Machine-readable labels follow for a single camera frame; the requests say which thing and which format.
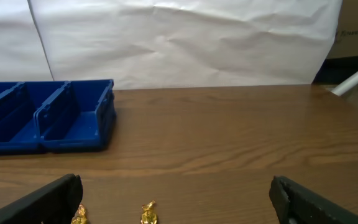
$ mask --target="brown tabletop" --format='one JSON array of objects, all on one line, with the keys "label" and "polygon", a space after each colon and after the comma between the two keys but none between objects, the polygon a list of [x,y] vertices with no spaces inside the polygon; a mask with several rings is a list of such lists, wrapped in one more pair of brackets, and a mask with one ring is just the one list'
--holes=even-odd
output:
[{"label": "brown tabletop", "polygon": [[278,223],[285,175],[358,214],[358,108],[317,86],[116,90],[106,151],[0,157],[0,208],[67,173],[92,224]]}]

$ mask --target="dark blue object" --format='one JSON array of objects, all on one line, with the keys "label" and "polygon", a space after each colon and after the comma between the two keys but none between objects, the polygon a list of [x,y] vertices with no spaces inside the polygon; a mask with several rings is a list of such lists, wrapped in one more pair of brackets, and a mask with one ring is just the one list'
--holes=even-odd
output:
[{"label": "dark blue object", "polygon": [[112,80],[0,83],[0,154],[101,147],[115,110]]}]

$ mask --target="blue container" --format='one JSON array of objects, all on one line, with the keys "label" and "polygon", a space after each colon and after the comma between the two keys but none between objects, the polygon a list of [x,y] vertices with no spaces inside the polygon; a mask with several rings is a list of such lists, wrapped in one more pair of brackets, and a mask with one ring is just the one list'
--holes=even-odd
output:
[{"label": "blue container", "polygon": [[40,143],[48,151],[103,147],[115,120],[112,80],[73,81],[36,114]]},{"label": "blue container", "polygon": [[0,83],[8,88],[0,93],[0,154],[38,151],[36,111],[65,83]]}]

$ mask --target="white sheet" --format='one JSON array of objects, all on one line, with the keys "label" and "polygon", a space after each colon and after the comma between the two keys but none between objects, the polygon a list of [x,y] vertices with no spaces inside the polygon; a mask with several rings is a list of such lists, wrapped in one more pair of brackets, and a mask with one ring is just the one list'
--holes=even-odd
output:
[{"label": "white sheet", "polygon": [[311,83],[341,0],[31,0],[56,80],[116,88]]},{"label": "white sheet", "polygon": [[0,81],[52,80],[26,0],[0,0]]}]

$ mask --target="gold object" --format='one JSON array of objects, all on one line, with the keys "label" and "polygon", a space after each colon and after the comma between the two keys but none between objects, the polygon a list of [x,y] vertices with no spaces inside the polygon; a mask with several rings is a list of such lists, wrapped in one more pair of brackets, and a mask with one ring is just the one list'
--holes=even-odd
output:
[{"label": "gold object", "polygon": [[151,201],[147,205],[143,205],[143,214],[142,218],[140,219],[141,224],[157,224],[157,215],[153,210],[153,206],[155,201]]},{"label": "gold object", "polygon": [[84,205],[80,205],[77,210],[78,216],[71,221],[71,224],[87,224],[88,219],[86,218],[86,210]]}]

